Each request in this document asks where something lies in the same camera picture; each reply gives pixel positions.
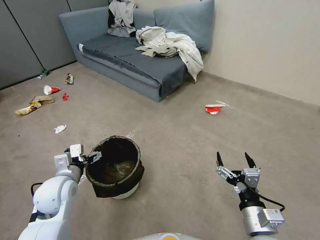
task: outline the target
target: crumpled paper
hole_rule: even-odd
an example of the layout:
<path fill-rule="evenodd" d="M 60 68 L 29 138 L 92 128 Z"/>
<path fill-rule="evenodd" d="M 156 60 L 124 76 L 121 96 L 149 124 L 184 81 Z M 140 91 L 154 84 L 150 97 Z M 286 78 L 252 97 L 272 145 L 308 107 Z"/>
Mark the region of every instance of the crumpled paper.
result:
<path fill-rule="evenodd" d="M 15 113 L 17 115 L 27 115 L 27 114 L 33 112 L 34 110 L 40 108 L 42 106 L 42 104 L 53 103 L 53 102 L 54 102 L 54 100 L 52 97 L 37 96 L 37 97 L 34 97 L 29 102 L 30 103 L 29 107 L 19 109 L 19 110 L 15 111 Z"/>
<path fill-rule="evenodd" d="M 19 109 L 19 110 L 15 111 L 15 113 L 17 115 L 27 115 L 27 114 L 33 112 L 34 110 L 38 109 L 39 107 L 41 107 L 41 103 L 33 102 L 33 103 L 31 103 L 31 105 L 29 107 Z"/>
<path fill-rule="evenodd" d="M 49 96 L 37 96 L 37 97 L 34 97 L 30 101 L 30 104 L 32 104 L 33 102 L 38 102 L 38 103 L 41 103 L 41 104 L 47 104 L 47 103 L 53 103 L 54 100 L 53 100 L 52 97 L 49 97 Z"/>
<path fill-rule="evenodd" d="M 55 130 L 55 134 L 62 132 L 63 130 L 65 130 L 67 128 L 67 125 L 60 125 L 58 127 L 56 127 Z"/>
<path fill-rule="evenodd" d="M 72 84 L 74 84 L 74 80 L 73 79 L 74 79 L 73 75 L 71 73 L 68 73 L 68 77 L 66 78 L 65 83 L 67 85 L 72 85 Z"/>

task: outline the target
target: carpet floor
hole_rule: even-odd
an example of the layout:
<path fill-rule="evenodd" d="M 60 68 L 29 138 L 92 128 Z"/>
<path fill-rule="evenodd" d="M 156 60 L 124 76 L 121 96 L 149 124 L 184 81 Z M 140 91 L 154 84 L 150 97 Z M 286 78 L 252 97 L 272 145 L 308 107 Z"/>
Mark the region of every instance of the carpet floor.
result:
<path fill-rule="evenodd" d="M 67 73 L 74 85 L 65 85 Z M 43 86 L 60 87 L 56 102 L 26 116 Z M 62 95 L 69 95 L 62 101 Z M 212 116 L 204 106 L 228 106 Z M 71 144 L 84 152 L 112 136 L 140 147 L 145 173 L 124 200 L 96 198 L 79 185 L 71 239 L 130 240 L 172 231 L 204 240 L 247 239 L 233 187 L 215 172 L 216 152 L 231 170 L 262 168 L 262 195 L 286 205 L 281 240 L 317 239 L 320 215 L 319 107 L 201 73 L 160 103 L 74 63 L 48 77 L 0 91 L 0 232 L 17 239 L 33 208 L 30 186 L 55 174 L 53 156 Z M 58 125 L 67 128 L 54 133 Z"/>

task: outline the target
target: white cloth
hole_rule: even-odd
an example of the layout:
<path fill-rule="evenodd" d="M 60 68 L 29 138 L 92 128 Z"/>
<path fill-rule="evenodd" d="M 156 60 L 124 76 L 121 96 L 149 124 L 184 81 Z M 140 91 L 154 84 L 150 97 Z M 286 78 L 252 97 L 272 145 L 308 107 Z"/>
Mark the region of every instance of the white cloth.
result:
<path fill-rule="evenodd" d="M 168 48 L 175 47 L 182 61 L 187 66 L 188 72 L 197 81 L 198 73 L 204 68 L 201 54 L 195 42 L 185 34 L 166 33 L 162 27 L 146 26 L 137 30 L 136 38 L 139 43 L 148 48 L 157 48 L 166 45 Z"/>
<path fill-rule="evenodd" d="M 108 29 L 110 35 L 119 37 L 130 37 L 130 33 L 135 32 L 133 23 L 133 9 L 137 7 L 134 0 L 113 0 L 109 5 L 109 10 L 114 15 L 115 24 Z"/>

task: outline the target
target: black trash bag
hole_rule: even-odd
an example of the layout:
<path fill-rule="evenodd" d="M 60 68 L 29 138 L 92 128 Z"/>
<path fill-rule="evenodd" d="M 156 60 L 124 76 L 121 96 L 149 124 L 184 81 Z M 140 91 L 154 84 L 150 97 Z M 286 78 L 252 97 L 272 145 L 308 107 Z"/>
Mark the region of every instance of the black trash bag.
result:
<path fill-rule="evenodd" d="M 136 186 L 144 172 L 140 149 L 129 138 L 112 136 L 91 152 L 101 151 L 100 160 L 86 165 L 86 175 L 97 197 L 116 197 Z"/>

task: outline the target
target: white bucket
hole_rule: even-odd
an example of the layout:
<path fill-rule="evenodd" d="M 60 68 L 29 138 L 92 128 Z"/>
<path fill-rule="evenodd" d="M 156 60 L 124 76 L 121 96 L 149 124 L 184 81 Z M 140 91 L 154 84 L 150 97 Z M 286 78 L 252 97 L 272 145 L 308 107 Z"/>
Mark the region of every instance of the white bucket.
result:
<path fill-rule="evenodd" d="M 118 195 L 118 196 L 116 196 L 116 197 L 113 197 L 113 198 L 114 198 L 114 199 L 125 199 L 125 198 L 127 198 L 127 197 L 130 197 L 130 196 L 137 190 L 137 188 L 138 188 L 138 186 L 139 186 L 139 183 L 140 183 L 140 182 L 138 182 L 138 184 L 135 185 L 130 191 L 128 191 L 128 192 L 126 192 L 126 193 L 124 193 L 124 194 L 120 194 L 120 195 Z"/>

